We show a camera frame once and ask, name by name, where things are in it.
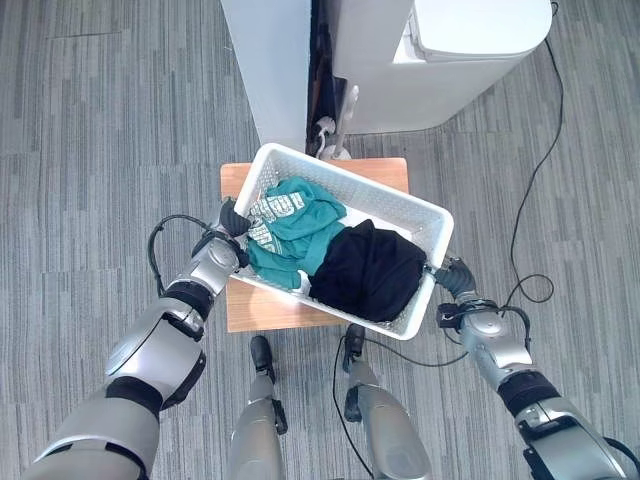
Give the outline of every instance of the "electrical wire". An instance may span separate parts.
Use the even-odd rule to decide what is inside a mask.
[[[444,328],[443,328],[443,329],[442,329],[442,333],[444,333],[444,336],[445,336],[445,337],[447,337],[447,339],[448,339],[450,342],[455,343],[456,345],[462,345],[462,342],[459,342],[459,341],[457,341],[456,339],[454,339],[453,337],[451,337],[451,336],[449,335],[449,332],[447,332],[447,330],[446,330],[446,329],[444,329]]]
[[[182,220],[188,220],[189,222],[195,223],[200,228],[207,232],[216,233],[215,230],[212,230],[209,225],[200,220],[199,218],[192,217],[190,215],[185,215],[182,213],[178,213],[175,215],[169,215],[168,217],[164,217],[162,220],[158,222],[158,224],[153,228],[151,234],[149,235],[149,240],[147,241],[147,260],[149,261],[149,266],[151,267],[151,271],[153,272],[153,278],[156,281],[156,291],[158,292],[158,296],[161,297],[165,293],[164,285],[162,284],[162,276],[160,275],[160,269],[158,268],[158,262],[156,260],[156,252],[155,252],[155,243],[156,236],[158,233],[164,230],[164,225],[171,221],[180,218]]]
[[[397,356],[399,356],[400,358],[402,358],[403,360],[406,360],[409,363],[413,363],[414,365],[419,365],[421,367],[428,367],[428,368],[440,368],[440,367],[448,367],[449,365],[453,365],[456,362],[459,362],[460,360],[462,360],[464,357],[466,357],[467,355],[469,355],[469,352],[464,352],[462,355],[460,355],[459,357],[453,358],[451,360],[447,360],[446,362],[442,362],[442,363],[426,363],[426,362],[420,362],[418,360],[414,360],[413,358],[409,358],[406,355],[400,353],[398,350],[395,350],[393,348],[391,348],[388,345],[385,345],[382,342],[379,342],[377,340],[372,340],[370,338],[365,338],[364,339],[366,342],[368,343],[373,343],[375,345],[378,345],[379,347],[384,348],[385,350],[389,350],[391,353],[396,354]]]
[[[557,3],[555,3],[555,5],[556,5],[556,10],[553,13],[553,15],[555,15],[555,13],[557,13],[558,11]],[[524,209],[525,203],[527,202],[527,199],[529,198],[529,194],[531,193],[531,188],[533,187],[533,183],[538,175],[538,172],[540,171],[540,168],[542,168],[542,166],[548,160],[549,156],[551,155],[551,152],[553,151],[556,144],[558,143],[558,138],[560,138],[560,133],[562,132],[562,123],[564,121],[564,84],[562,82],[562,77],[560,76],[558,65],[556,63],[555,56],[553,55],[553,50],[551,49],[551,44],[549,43],[549,40],[545,39],[544,44],[547,47],[547,51],[549,52],[549,57],[551,58],[551,64],[553,66],[553,71],[555,72],[556,78],[558,80],[558,86],[560,87],[560,108],[558,109],[558,124],[556,127],[555,135],[553,137],[553,140],[551,141],[551,144],[549,145],[549,148],[547,149],[546,153],[542,157],[542,160],[538,162],[538,164],[533,170],[533,173],[531,174],[531,177],[529,178],[529,182],[527,184],[527,188],[525,190],[524,196],[522,197],[522,201],[520,202],[520,206],[518,207],[516,221],[513,226],[513,233],[511,235],[511,245],[509,247],[509,260],[511,262],[511,268],[516,276],[517,283],[516,283],[516,286],[513,288],[513,291],[509,294],[509,297],[505,302],[505,306],[509,305],[513,295],[518,290],[520,290],[522,295],[527,300],[533,303],[544,303],[548,301],[553,296],[553,293],[555,291],[555,285],[553,284],[553,281],[551,280],[551,278],[549,278],[547,275],[544,275],[541,273],[533,273],[531,275],[527,275],[524,278],[520,278],[520,273],[518,272],[518,267],[516,266],[516,261],[515,261],[515,244],[516,244],[516,237],[518,234],[518,228],[520,227],[520,219],[522,218],[522,211]],[[549,293],[542,298],[534,298],[533,296],[531,296],[524,288],[524,282],[532,278],[541,278],[545,280],[547,283],[549,283],[550,285]]]
[[[457,342],[453,338],[449,337],[447,335],[446,331],[445,331],[445,335],[452,342],[457,343],[458,345],[462,345],[460,342]],[[333,362],[333,385],[332,385],[333,405],[336,408],[336,412],[338,413],[338,418],[340,419],[340,423],[342,424],[342,429],[344,430],[344,434],[347,437],[347,440],[349,441],[349,445],[351,445],[351,448],[352,448],[353,452],[356,454],[356,457],[358,457],[358,460],[360,460],[360,463],[362,464],[362,467],[369,474],[369,477],[373,478],[373,473],[371,472],[371,469],[367,466],[367,463],[362,458],[362,455],[358,451],[358,448],[356,447],[355,443],[353,443],[353,439],[351,438],[351,435],[349,434],[349,430],[347,429],[347,424],[344,421],[344,418],[343,418],[344,415],[342,413],[342,410],[340,409],[340,406],[338,405],[338,399],[337,399],[337,396],[336,396],[336,373],[337,373],[337,370],[338,370],[338,358],[340,357],[340,349],[342,348],[342,343],[344,342],[345,338],[346,338],[345,335],[340,337],[340,341],[338,342],[338,349],[336,350],[336,357],[335,357],[334,362]],[[391,353],[397,355],[398,357],[402,358],[403,360],[406,360],[409,363],[413,363],[414,365],[419,365],[421,367],[428,367],[428,368],[440,368],[440,367],[447,367],[449,365],[453,365],[454,363],[459,362],[460,360],[462,360],[463,358],[465,358],[469,354],[469,352],[464,352],[462,355],[460,355],[460,356],[458,356],[456,358],[453,358],[451,360],[447,360],[446,362],[442,362],[442,363],[426,363],[426,362],[420,362],[418,360],[414,360],[412,358],[409,358],[406,355],[400,353],[398,350],[395,350],[394,348],[391,348],[388,345],[385,345],[384,343],[379,342],[377,340],[372,340],[370,338],[365,338],[364,340],[366,342],[373,343],[373,344],[378,345],[378,346],[380,346],[380,347],[382,347],[382,348],[384,348],[386,350],[389,350]]]
[[[640,460],[638,460],[638,457],[635,456],[635,454],[631,451],[629,447],[627,447],[621,441],[616,440],[615,438],[609,438],[609,437],[602,437],[602,438],[604,439],[605,442],[607,442],[613,448],[615,448],[616,450],[619,450],[624,455],[626,455],[629,458],[629,460],[633,462],[633,465],[636,467],[636,471],[638,472],[638,475],[640,475]]]

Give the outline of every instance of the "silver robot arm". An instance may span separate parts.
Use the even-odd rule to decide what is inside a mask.
[[[210,238],[113,349],[105,385],[76,408],[25,480],[143,480],[155,459],[159,412],[202,373],[199,345],[214,299],[239,268],[231,243]]]
[[[636,478],[574,405],[535,366],[529,351],[508,333],[493,302],[476,292],[460,259],[433,272],[456,304],[439,308],[442,327],[454,327],[480,374],[504,401],[527,444],[524,457],[535,480]]]

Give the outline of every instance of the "green shirt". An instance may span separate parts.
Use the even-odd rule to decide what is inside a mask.
[[[344,205],[301,177],[269,188],[249,211],[249,258],[263,279],[299,288],[300,274],[315,274],[329,243],[343,228]]]

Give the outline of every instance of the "black garment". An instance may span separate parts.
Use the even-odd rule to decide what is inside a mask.
[[[418,289],[427,256],[371,220],[347,227],[329,244],[309,296],[372,322],[394,320]]]

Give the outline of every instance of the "laundry basket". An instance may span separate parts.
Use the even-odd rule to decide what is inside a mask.
[[[258,150],[235,210],[247,216],[251,205],[269,187],[294,175],[321,185],[343,203],[347,216],[340,220],[342,223],[355,226],[370,218],[376,227],[395,230],[422,248],[430,265],[439,267],[442,264],[453,231],[453,218],[448,211],[281,145],[271,143]],[[285,292],[292,300],[399,340],[409,340],[418,333],[435,285],[431,275],[423,275],[420,287],[395,320],[374,323],[267,283],[250,267],[235,274],[234,278],[260,288]]]

